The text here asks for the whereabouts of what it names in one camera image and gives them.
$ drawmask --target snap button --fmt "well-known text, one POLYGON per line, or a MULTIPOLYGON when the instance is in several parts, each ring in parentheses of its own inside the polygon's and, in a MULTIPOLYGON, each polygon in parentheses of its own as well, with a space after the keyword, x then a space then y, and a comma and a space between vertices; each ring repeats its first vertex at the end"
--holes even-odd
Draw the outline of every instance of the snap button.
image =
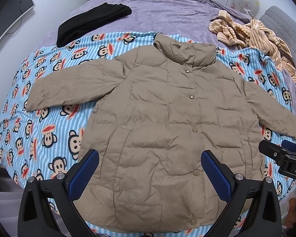
POLYGON ((193 172, 193 175, 198 176, 200 174, 200 171, 198 169, 195 169, 193 172))

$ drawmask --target black folded cloth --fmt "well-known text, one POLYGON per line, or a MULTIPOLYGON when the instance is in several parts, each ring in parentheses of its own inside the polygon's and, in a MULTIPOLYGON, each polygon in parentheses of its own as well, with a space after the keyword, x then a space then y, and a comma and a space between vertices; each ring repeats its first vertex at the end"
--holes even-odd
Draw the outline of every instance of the black folded cloth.
POLYGON ((130 7, 123 4, 103 3, 84 13, 78 14, 58 28, 57 47, 84 36, 105 24, 132 14, 130 7))

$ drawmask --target purple fleece bedspread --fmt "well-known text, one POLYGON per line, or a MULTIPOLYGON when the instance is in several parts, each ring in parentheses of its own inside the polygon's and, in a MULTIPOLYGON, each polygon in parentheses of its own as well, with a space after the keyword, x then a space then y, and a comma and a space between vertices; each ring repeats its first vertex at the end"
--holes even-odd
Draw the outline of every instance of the purple fleece bedspread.
MULTIPOLYGON (((208 30, 209 20, 217 16, 220 9, 227 9, 234 16, 235 22, 243 23, 238 18, 248 22, 247 15, 212 0, 90 0, 73 11, 63 21, 104 2, 125 4, 132 9, 133 13, 91 31, 86 36, 118 31, 156 31, 165 35, 181 34, 193 41, 226 47, 217 41, 215 34, 208 30)), ((58 26, 47 34, 36 50, 43 46, 55 45, 57 30, 58 26)))

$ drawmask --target jacket sleeve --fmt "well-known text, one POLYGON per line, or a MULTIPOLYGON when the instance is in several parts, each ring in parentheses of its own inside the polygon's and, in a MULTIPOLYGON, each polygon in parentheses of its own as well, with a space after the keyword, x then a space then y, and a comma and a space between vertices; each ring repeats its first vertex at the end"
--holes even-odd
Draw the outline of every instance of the jacket sleeve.
MULTIPOLYGON (((129 58, 136 59, 136 51, 127 53, 129 58)), ((26 110, 79 104, 105 96, 126 79, 131 71, 129 66, 117 59, 88 61, 38 79, 30 91, 26 110)))
POLYGON ((259 122, 272 131, 296 139, 296 116, 272 98, 262 87, 254 82, 244 80, 232 69, 229 71, 259 122))

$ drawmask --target jacket collar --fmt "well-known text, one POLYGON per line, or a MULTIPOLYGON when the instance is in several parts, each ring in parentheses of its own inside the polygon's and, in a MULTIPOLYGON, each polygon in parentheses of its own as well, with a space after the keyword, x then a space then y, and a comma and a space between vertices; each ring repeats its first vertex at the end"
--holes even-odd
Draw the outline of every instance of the jacket collar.
POLYGON ((154 46, 167 58, 181 65, 206 67, 216 61, 216 47, 212 44, 178 42, 158 33, 154 46))

